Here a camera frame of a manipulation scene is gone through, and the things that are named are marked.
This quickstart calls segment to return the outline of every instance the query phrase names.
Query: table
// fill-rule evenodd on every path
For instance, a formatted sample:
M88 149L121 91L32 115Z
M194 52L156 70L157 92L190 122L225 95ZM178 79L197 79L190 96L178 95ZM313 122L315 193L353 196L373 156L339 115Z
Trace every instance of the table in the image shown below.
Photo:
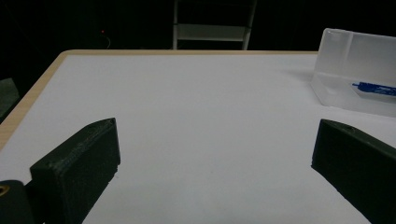
M34 161L114 117L121 166L84 223L368 223L310 168L318 123L396 146L396 119L321 105L309 86L315 59L64 52L0 126L0 179L26 183Z

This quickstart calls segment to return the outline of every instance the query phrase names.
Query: wooden table edge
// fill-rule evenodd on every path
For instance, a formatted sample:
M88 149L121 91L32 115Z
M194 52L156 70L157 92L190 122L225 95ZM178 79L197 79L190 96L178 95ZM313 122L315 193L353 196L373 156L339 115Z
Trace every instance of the wooden table edge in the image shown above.
M147 50L147 49L72 49L62 52L23 96L0 125L0 151L15 132L35 100L44 90L53 74L68 55L263 55L263 54L317 54L317 51L283 50Z

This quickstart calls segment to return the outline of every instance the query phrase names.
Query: plastic bin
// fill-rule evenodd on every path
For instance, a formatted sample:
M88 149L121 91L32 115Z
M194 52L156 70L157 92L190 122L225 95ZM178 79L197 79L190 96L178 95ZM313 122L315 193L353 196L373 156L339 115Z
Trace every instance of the plastic bin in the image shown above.
M311 86L323 105L396 117L396 38L325 29Z

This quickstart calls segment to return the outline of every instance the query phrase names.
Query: dark background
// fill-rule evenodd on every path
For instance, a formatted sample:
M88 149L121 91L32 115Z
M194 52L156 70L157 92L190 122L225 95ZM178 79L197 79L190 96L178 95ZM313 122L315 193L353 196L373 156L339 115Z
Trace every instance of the dark background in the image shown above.
M107 49L108 39L109 49L170 49L173 4L173 0L0 0L0 79L12 77L22 97L67 49ZM225 11L199 6L186 9L187 19L244 17L235 13L226 19ZM396 36L392 9L390 1L259 0L248 49L318 50L325 28ZM240 49L235 43L217 42L180 46Z

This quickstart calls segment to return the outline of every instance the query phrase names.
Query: blue pen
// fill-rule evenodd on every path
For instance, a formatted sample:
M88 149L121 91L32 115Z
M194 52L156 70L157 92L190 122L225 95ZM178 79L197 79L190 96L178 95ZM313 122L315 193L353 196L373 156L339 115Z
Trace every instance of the blue pen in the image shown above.
M396 96L396 88L389 86L381 86L368 82L353 83L352 86L358 87L360 91L372 92L382 95Z

